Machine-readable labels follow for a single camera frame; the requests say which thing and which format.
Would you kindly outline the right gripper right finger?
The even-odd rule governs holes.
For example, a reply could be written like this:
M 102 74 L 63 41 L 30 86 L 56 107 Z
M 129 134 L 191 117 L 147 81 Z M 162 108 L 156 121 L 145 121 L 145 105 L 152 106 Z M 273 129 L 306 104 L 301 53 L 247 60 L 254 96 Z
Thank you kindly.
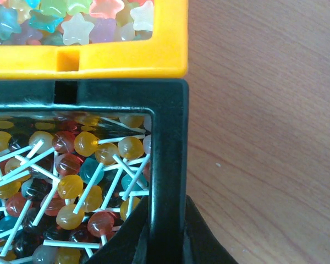
M 236 263 L 220 244 L 190 196 L 186 197 L 183 263 Z

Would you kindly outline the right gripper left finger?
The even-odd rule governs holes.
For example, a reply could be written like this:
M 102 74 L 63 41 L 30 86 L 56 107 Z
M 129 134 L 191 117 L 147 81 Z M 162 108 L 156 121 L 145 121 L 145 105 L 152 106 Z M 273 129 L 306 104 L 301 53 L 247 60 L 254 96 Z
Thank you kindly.
M 148 201 L 147 197 L 140 200 L 116 235 L 87 263 L 146 263 L 149 231 Z

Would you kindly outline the black candy bin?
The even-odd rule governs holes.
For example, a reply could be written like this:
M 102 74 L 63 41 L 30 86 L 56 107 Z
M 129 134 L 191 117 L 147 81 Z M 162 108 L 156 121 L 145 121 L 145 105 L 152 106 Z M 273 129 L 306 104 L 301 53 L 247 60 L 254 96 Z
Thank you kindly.
M 4 80 L 0 113 L 152 116 L 146 263 L 183 263 L 189 87 L 182 79 Z

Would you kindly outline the orange candy bin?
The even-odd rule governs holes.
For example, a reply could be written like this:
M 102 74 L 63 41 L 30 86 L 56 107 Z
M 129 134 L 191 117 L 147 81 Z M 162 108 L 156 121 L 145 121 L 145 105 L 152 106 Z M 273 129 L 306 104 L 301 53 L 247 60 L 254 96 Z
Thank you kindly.
M 148 40 L 83 46 L 0 46 L 0 80 L 182 78 L 188 1 L 156 1 Z

